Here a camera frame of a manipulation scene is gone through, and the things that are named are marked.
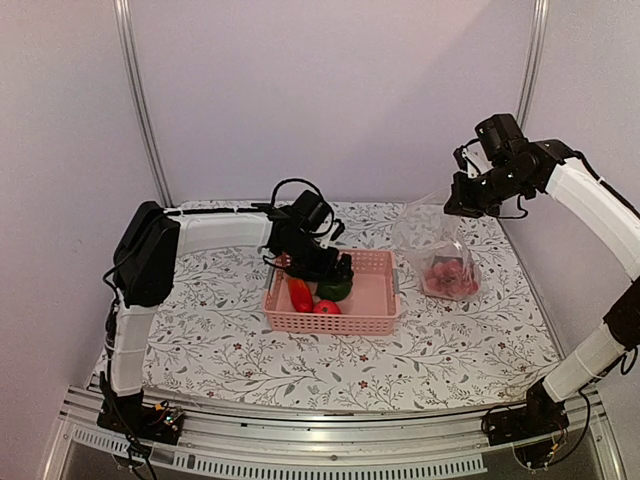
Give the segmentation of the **orange red pepper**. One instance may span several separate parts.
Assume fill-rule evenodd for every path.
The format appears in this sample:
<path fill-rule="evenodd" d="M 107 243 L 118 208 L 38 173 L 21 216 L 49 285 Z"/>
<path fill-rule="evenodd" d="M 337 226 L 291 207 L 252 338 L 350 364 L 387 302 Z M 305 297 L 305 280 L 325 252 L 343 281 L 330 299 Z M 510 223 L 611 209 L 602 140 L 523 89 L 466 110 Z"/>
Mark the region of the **orange red pepper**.
<path fill-rule="evenodd" d="M 312 313 L 314 300 L 307 283 L 299 278 L 289 278 L 287 286 L 294 310 L 299 313 Z"/>

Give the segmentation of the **green avocado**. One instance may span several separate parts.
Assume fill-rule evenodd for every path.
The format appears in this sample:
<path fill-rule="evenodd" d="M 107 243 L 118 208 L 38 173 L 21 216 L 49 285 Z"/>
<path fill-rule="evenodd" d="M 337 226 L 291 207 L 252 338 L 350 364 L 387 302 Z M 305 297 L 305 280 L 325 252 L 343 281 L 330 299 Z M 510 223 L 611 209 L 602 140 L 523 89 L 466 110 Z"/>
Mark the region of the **green avocado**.
<path fill-rule="evenodd" d="M 352 288 L 352 280 L 338 282 L 322 281 L 317 284 L 315 295 L 322 300 L 340 302 L 351 294 Z"/>

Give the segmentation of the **red tomato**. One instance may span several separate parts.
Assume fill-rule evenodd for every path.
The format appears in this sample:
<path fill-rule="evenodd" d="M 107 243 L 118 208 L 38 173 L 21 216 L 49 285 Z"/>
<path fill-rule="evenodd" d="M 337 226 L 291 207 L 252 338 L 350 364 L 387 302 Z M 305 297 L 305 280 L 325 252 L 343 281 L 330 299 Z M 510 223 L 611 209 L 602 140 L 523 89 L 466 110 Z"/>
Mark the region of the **red tomato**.
<path fill-rule="evenodd" d="M 337 303 L 331 300 L 320 300 L 314 305 L 313 313 L 320 315 L 341 315 L 342 311 Z"/>

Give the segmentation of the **clear zip top bag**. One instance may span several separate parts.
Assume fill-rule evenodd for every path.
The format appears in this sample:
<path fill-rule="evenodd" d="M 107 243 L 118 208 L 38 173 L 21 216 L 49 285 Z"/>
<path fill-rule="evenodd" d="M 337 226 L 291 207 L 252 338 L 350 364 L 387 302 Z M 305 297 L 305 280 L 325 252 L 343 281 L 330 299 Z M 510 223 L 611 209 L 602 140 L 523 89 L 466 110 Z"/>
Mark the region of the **clear zip top bag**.
<path fill-rule="evenodd" d="M 394 246 L 415 270 L 424 294 L 424 274 L 434 265 L 436 255 L 452 256 L 463 264 L 471 264 L 481 286 L 479 269 L 458 232 L 461 219 L 444 213 L 448 199 L 448 191 L 441 189 L 410 202 L 392 227 Z"/>

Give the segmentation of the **red lychee bunch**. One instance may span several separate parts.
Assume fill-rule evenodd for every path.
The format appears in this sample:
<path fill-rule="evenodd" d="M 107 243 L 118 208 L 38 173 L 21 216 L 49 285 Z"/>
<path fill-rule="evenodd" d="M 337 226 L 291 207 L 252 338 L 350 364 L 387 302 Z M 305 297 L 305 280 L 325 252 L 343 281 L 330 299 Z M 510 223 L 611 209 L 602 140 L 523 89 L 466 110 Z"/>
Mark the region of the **red lychee bunch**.
<path fill-rule="evenodd" d="M 436 262 L 424 274 L 423 289 L 429 296 L 460 300 L 475 295 L 479 287 L 473 266 L 458 259 Z"/>

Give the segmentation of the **dark purple eggplant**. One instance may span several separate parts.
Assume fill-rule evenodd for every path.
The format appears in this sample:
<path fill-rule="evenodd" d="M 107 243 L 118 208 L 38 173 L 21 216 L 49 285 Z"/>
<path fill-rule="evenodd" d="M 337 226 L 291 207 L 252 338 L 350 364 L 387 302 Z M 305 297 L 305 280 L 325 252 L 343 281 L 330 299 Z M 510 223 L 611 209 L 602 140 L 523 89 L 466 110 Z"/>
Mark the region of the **dark purple eggplant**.
<path fill-rule="evenodd" d="M 449 261 L 455 260 L 455 257 L 452 256 L 442 256 L 442 255 L 436 255 L 434 257 L 433 260 L 433 264 L 438 264 L 438 263 L 442 263 L 442 264 L 446 264 Z"/>

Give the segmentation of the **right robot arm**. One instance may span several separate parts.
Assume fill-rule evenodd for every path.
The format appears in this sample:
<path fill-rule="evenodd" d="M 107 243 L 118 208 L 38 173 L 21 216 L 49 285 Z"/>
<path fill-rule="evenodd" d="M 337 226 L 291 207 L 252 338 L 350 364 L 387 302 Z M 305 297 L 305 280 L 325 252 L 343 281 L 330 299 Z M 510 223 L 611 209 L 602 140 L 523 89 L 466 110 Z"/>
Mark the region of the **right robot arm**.
<path fill-rule="evenodd" d="M 501 444 L 566 428 L 565 401 L 606 376 L 638 348 L 639 215 L 593 174 L 579 152 L 559 140 L 511 140 L 483 149 L 490 169 L 475 177 L 466 172 L 454 174 L 446 214 L 495 216 L 505 200 L 546 194 L 608 248 L 630 280 L 602 323 L 528 388 L 524 406 L 486 414 L 486 434 L 490 442 Z"/>

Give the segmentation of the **pink plastic basket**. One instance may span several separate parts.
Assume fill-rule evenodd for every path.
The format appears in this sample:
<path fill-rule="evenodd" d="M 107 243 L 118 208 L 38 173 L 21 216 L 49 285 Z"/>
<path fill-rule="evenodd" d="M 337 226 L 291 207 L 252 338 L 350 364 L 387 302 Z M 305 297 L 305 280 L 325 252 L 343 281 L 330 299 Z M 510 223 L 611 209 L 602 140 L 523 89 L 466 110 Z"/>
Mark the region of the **pink plastic basket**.
<path fill-rule="evenodd" d="M 289 333 L 386 336 L 400 314 L 395 254 L 389 250 L 347 249 L 352 257 L 354 285 L 341 312 L 301 313 L 294 309 L 285 272 L 273 269 L 262 308 L 270 327 Z"/>

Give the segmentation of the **floral tablecloth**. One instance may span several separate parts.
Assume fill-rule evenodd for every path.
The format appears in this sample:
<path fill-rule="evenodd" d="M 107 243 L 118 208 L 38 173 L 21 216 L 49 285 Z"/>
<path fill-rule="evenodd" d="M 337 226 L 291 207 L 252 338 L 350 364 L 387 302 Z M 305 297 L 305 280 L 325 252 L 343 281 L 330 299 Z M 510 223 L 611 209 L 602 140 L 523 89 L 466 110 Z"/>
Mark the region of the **floral tablecloth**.
<path fill-rule="evenodd" d="M 272 277 L 254 246 L 181 255 L 158 309 L 132 309 L 131 358 L 115 356 L 118 390 L 330 411 L 456 409 L 517 402 L 559 356 L 525 275 L 495 220 L 460 228 L 481 267 L 479 292 L 425 296 L 403 257 L 384 277 L 397 317 L 373 336 L 287 333 L 262 303 Z"/>

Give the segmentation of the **right aluminium frame post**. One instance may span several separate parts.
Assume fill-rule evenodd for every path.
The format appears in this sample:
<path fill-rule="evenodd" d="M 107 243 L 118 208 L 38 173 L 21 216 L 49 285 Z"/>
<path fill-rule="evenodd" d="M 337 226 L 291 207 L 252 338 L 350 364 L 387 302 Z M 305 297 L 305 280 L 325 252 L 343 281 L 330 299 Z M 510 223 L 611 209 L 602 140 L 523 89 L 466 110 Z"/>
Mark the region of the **right aluminium frame post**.
<path fill-rule="evenodd" d="M 549 16 L 549 0 L 536 0 L 531 24 L 531 35 L 525 61 L 524 78 L 516 109 L 516 121 L 525 128 L 537 83 L 540 65 L 544 52 L 547 22 Z"/>

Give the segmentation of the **aluminium frame post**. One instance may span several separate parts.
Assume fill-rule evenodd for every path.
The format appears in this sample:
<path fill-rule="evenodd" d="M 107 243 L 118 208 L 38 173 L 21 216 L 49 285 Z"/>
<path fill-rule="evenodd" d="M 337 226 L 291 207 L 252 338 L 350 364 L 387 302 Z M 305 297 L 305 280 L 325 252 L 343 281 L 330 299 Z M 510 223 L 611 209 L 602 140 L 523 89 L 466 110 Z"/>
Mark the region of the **aluminium frame post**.
<path fill-rule="evenodd" d="M 145 95 L 135 40 L 131 4 L 127 0 L 115 0 L 113 4 L 125 73 L 152 179 L 161 204 L 165 207 L 172 207 L 174 205 L 174 200 L 171 194 L 165 168 L 162 163 Z"/>
<path fill-rule="evenodd" d="M 516 121 L 525 128 L 537 83 L 540 65 L 544 52 L 547 22 L 549 16 L 549 0 L 536 0 L 531 24 L 531 35 L 525 61 L 524 78 L 516 109 Z"/>

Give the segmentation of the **aluminium front rail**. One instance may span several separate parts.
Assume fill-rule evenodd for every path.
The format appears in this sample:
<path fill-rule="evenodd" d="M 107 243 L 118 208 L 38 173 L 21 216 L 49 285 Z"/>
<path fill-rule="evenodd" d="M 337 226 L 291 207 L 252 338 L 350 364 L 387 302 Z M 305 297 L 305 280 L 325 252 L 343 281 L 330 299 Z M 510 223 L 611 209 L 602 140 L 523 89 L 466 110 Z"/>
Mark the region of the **aluminium front rail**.
<path fill-rule="evenodd" d="M 148 459 L 102 429 L 96 384 L 70 387 L 45 457 L 45 479 L 627 479 L 596 390 L 567 404 L 559 463 L 534 468 L 520 455 L 541 438 L 491 445 L 484 407 L 415 412 L 293 410 L 148 390 L 147 403 L 184 409 L 176 445 Z"/>

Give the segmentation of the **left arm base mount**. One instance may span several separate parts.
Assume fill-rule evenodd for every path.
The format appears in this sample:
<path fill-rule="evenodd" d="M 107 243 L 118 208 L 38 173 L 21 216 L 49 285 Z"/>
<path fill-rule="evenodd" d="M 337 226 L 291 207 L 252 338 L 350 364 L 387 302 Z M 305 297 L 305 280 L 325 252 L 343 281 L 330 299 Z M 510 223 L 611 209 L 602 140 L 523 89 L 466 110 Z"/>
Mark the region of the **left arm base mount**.
<path fill-rule="evenodd" d="M 97 425 L 131 438 L 177 445 L 184 423 L 183 411 L 164 402 L 146 406 L 138 400 L 117 398 L 103 402 Z"/>

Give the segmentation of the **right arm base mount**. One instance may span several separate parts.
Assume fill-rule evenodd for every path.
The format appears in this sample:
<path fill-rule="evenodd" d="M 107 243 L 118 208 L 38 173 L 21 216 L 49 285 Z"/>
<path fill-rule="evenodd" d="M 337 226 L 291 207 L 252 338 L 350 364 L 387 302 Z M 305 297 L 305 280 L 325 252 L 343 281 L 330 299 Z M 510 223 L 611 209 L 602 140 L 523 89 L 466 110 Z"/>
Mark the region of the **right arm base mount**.
<path fill-rule="evenodd" d="M 488 410 L 481 419 L 481 431 L 490 446 L 503 445 L 550 435 L 569 427 L 569 419 L 563 409 L 550 414 L 530 415 L 525 406 Z"/>

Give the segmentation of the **left aluminium frame post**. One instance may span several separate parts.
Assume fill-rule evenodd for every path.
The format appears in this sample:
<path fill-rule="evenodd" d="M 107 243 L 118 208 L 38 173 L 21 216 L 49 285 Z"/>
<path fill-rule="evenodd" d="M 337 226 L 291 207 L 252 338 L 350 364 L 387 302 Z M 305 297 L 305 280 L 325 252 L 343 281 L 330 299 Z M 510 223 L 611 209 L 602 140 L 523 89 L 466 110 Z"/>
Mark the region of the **left aluminium frame post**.
<path fill-rule="evenodd" d="M 174 200 L 171 194 L 165 168 L 162 163 L 145 95 L 135 40 L 131 4 L 127 0 L 115 0 L 113 4 L 125 73 L 152 179 L 161 204 L 165 207 L 172 207 L 174 205 Z"/>

